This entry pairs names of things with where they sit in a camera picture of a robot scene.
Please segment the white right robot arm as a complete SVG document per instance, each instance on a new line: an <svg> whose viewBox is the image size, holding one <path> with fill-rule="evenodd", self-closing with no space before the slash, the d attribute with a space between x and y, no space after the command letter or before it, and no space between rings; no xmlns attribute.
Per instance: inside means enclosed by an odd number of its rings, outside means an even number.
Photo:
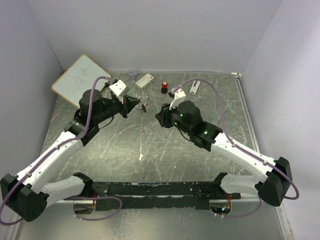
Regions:
<svg viewBox="0 0 320 240"><path fill-rule="evenodd" d="M274 207L280 206L285 199L292 181L290 162L286 158L273 159L236 140L228 139L221 128L203 120L200 109L189 100L173 109L170 104L163 104L155 118L161 127L177 128L187 134L195 146L221 154L252 174L225 175L212 186L212 193L216 198L223 199L228 194L244 193L259 196Z"/></svg>

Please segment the silver key bunch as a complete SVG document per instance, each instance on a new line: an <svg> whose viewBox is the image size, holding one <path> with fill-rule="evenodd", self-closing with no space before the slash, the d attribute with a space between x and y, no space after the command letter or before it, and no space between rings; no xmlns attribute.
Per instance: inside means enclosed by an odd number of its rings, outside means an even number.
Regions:
<svg viewBox="0 0 320 240"><path fill-rule="evenodd" d="M142 109L141 109L141 106L142 106L142 105L143 105L143 104L140 103L140 104L138 104L138 105L135 107L135 109L138 110L141 115L145 114L145 113L142 111Z"/></svg>

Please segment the black tagged key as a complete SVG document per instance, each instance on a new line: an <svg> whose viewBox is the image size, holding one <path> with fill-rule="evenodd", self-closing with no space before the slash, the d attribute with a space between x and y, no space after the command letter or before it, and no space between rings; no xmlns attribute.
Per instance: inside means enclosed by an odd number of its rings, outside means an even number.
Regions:
<svg viewBox="0 0 320 240"><path fill-rule="evenodd" d="M141 110L144 112L144 113L146 113L147 112L147 109L146 109L146 107L145 107L145 105L141 105Z"/></svg>

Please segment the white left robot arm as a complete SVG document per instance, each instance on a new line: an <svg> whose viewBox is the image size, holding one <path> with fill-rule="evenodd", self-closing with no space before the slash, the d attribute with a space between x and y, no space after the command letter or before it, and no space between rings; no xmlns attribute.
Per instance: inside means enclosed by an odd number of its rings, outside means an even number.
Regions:
<svg viewBox="0 0 320 240"><path fill-rule="evenodd" d="M129 95L111 92L110 98L102 97L99 90L87 90L79 101L80 108L58 139L33 163L15 176L6 174L0 180L2 203L22 220L31 222L50 205L67 198L92 199L93 180L81 172L66 180L48 183L55 173L77 151L85 147L100 131L99 124L120 114L128 114L140 104Z"/></svg>

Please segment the large metal keyring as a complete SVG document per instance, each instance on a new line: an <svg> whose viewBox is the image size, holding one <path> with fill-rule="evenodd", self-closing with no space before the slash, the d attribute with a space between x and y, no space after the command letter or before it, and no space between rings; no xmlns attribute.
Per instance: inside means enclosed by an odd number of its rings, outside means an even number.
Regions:
<svg viewBox="0 0 320 240"><path fill-rule="evenodd" d="M145 105L150 99L150 95L148 93L144 93L138 97L138 100L142 105Z"/></svg>

